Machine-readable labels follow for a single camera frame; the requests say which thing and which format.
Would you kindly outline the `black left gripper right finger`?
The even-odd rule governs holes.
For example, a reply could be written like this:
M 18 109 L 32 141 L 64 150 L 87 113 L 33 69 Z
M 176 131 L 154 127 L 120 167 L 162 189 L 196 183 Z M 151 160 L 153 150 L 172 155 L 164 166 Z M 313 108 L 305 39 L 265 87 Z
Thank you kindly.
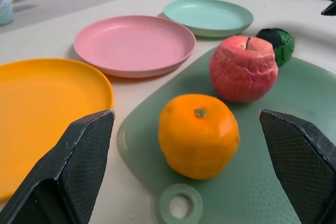
M 313 123 L 260 110 L 272 166 L 301 223 L 335 223 L 335 144 Z

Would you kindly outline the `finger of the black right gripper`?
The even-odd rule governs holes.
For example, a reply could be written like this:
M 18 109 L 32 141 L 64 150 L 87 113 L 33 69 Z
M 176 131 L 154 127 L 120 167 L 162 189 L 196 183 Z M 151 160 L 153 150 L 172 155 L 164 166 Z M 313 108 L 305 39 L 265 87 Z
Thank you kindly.
M 335 16 L 336 15 L 336 1 L 333 1 L 325 10 L 321 12 L 323 16 Z

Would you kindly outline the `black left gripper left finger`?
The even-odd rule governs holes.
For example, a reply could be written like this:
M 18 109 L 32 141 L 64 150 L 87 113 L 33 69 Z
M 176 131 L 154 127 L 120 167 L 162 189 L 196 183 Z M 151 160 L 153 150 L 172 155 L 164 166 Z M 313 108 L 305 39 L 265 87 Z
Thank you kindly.
M 88 223 L 107 166 L 112 109 L 72 122 L 1 210 L 1 223 Z

